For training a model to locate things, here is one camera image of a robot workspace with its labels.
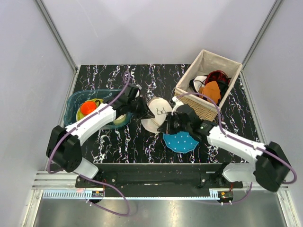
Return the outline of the white mesh laundry bag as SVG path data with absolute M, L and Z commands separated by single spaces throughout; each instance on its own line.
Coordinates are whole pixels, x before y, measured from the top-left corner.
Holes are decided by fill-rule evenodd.
M 160 97 L 151 99 L 147 106 L 155 117 L 141 120 L 142 126 L 151 133 L 158 133 L 158 128 L 164 123 L 167 113 L 172 111 L 172 107 L 167 100 Z

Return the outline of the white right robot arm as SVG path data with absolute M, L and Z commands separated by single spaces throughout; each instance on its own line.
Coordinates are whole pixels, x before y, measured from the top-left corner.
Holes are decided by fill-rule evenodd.
M 279 144 L 266 145 L 228 132 L 212 121 L 201 120 L 189 105 L 180 105 L 165 114 L 159 132 L 187 132 L 198 142 L 222 148 L 245 160 L 245 163 L 222 166 L 221 172 L 215 175 L 219 187 L 233 182 L 257 182 L 264 189 L 277 192 L 284 184 L 291 165 Z

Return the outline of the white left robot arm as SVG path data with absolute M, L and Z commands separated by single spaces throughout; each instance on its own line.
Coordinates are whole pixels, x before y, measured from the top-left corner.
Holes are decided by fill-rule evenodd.
M 147 106 L 138 86 L 127 84 L 118 94 L 107 97 L 92 113 L 65 128 L 57 125 L 52 129 L 46 150 L 48 157 L 47 171 L 51 171 L 51 163 L 59 166 L 67 173 L 76 173 L 85 177 L 91 187 L 102 183 L 102 175 L 96 165 L 82 156 L 83 143 L 118 117 L 132 113 L 136 119 L 150 119 L 155 115 Z

